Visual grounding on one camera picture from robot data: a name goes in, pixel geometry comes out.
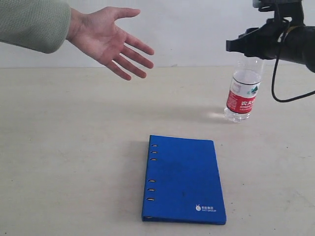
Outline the person's open bare hand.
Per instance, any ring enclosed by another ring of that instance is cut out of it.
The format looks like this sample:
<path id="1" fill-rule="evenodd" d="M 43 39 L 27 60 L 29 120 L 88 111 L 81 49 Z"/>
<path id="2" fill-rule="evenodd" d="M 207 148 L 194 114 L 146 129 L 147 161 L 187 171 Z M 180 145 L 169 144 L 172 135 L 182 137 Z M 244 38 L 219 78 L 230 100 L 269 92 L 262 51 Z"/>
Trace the person's open bare hand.
<path id="1" fill-rule="evenodd" d="M 131 80 L 129 72 L 144 79 L 147 76 L 146 72 L 132 61 L 148 69 L 152 69 L 154 64 L 129 46 L 150 56 L 155 53 L 154 50 L 115 24 L 118 19 L 133 18 L 139 14 L 139 9 L 112 6 L 89 14 L 72 8 L 66 39 L 122 79 Z"/>

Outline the green knit sleeve forearm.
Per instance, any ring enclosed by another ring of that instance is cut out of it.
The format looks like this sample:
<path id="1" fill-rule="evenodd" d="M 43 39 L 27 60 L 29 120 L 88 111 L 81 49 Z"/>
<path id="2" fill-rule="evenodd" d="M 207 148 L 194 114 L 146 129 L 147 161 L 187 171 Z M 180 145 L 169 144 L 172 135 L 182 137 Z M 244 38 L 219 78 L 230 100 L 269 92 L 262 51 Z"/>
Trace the green knit sleeve forearm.
<path id="1" fill-rule="evenodd" d="M 64 43 L 70 19 L 70 6 L 61 0 L 2 0 L 0 41 L 51 54 Z"/>

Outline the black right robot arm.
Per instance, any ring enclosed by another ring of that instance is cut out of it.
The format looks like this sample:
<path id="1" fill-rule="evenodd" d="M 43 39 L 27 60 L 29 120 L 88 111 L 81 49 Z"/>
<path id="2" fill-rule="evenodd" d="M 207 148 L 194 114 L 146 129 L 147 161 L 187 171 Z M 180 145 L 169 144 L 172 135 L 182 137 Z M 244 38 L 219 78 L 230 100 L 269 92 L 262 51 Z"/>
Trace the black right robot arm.
<path id="1" fill-rule="evenodd" d="M 226 51 L 264 60 L 279 58 L 305 65 L 315 71 L 314 26 L 292 26 L 284 19 L 281 23 L 268 19 L 260 28 L 249 28 L 237 39 L 226 41 Z"/>

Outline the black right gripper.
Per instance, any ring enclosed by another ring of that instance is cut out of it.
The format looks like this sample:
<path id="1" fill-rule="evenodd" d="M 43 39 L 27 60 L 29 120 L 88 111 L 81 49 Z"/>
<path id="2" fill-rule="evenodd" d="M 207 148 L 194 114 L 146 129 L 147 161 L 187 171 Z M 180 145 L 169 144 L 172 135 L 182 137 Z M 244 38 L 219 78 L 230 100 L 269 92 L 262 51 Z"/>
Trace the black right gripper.
<path id="1" fill-rule="evenodd" d="M 293 60 L 293 54 L 285 43 L 290 21 L 268 19 L 261 27 L 246 29 L 243 37 L 227 40 L 227 52 L 243 53 L 247 57 L 272 60 Z"/>

